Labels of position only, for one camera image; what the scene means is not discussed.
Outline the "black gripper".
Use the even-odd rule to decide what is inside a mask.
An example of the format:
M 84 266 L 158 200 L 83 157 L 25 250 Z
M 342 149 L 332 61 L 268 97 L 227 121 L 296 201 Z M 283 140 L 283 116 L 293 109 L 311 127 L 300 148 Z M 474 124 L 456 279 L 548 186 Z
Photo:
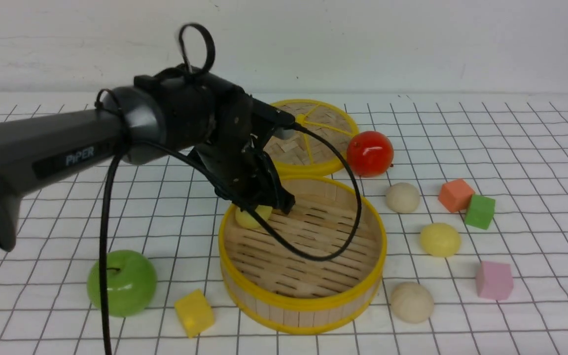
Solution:
M 268 142 L 251 133 L 253 96 L 234 84 L 215 86 L 191 83 L 205 108 L 207 139 L 190 157 L 215 176 L 214 190 L 231 201 L 236 214 L 267 216 L 267 206 L 288 215 L 295 196 L 282 187 L 275 164 L 265 151 Z

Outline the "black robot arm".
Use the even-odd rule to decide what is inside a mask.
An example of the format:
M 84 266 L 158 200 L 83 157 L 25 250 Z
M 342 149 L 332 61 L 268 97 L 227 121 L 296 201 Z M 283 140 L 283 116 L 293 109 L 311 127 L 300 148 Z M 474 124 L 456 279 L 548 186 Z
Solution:
M 264 146 L 293 116 L 207 73 L 136 76 L 131 87 L 98 95 L 95 108 L 0 123 L 0 249 L 16 245 L 22 199 L 112 159 L 142 165 L 167 150 L 191 149 L 189 159 L 220 181 L 216 193 L 251 206 L 289 212 L 286 191 Z

